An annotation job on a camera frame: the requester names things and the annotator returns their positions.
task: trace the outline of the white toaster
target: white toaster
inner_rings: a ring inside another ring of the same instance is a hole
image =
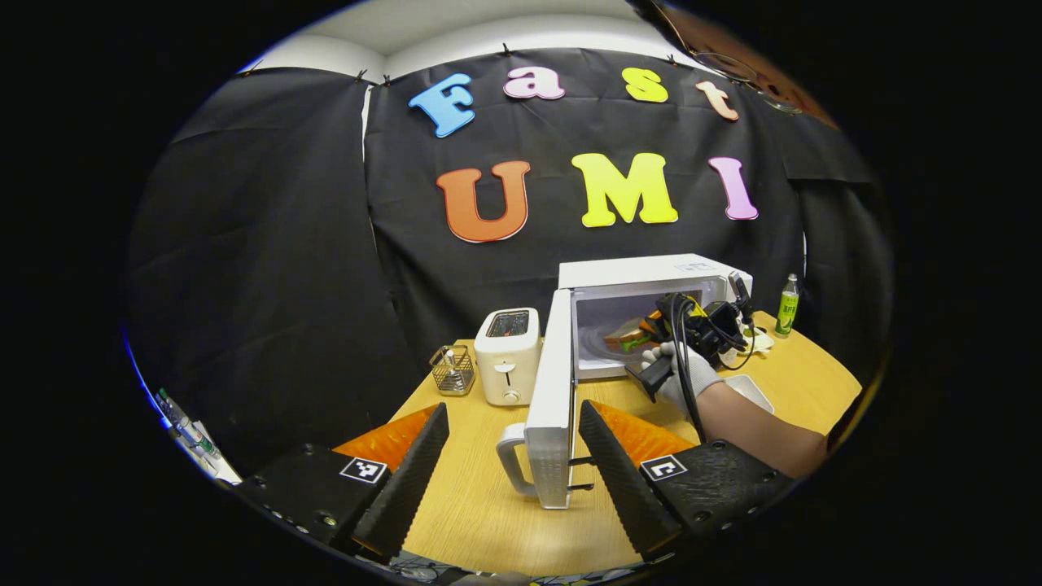
[[[536,388],[542,339],[531,308],[489,314],[474,339],[474,360],[492,405],[528,405]]]

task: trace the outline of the green bottle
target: green bottle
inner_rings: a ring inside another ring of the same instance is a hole
[[[797,303],[799,303],[799,291],[796,290],[796,274],[789,273],[789,283],[782,290],[778,321],[774,325],[774,334],[778,338],[787,338],[789,333],[792,332],[792,320],[796,319]]]

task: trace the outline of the microwave door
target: microwave door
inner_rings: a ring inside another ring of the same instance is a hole
[[[536,389],[525,423],[532,484],[544,509],[567,509],[574,442],[571,291],[554,292],[546,323]]]

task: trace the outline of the white wall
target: white wall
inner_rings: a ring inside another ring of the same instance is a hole
[[[369,81],[383,81],[383,63],[387,57],[362,45],[342,39],[319,34],[294,34],[269,49],[241,71],[256,65],[257,69],[271,67],[307,67],[363,76]]]
[[[511,49],[581,47],[660,58],[673,54],[678,63],[704,69],[690,57],[679,54],[650,25],[611,17],[543,15],[461,28],[392,55],[382,55],[341,39],[300,33],[272,47],[263,57],[244,67],[243,71],[258,62],[257,69],[308,67],[348,75],[368,69],[364,76],[366,79],[382,82],[384,74],[395,78],[441,63],[497,53],[503,50],[503,43]]]
[[[511,49],[581,47],[640,53],[700,67],[667,43],[650,25],[611,17],[544,15],[518,17],[461,28],[388,55],[391,78],[441,63]]]

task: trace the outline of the letter a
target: letter a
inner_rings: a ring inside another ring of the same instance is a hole
[[[519,67],[506,74],[512,79],[503,86],[503,93],[512,98],[539,96],[555,100],[565,95],[557,72],[545,67]]]

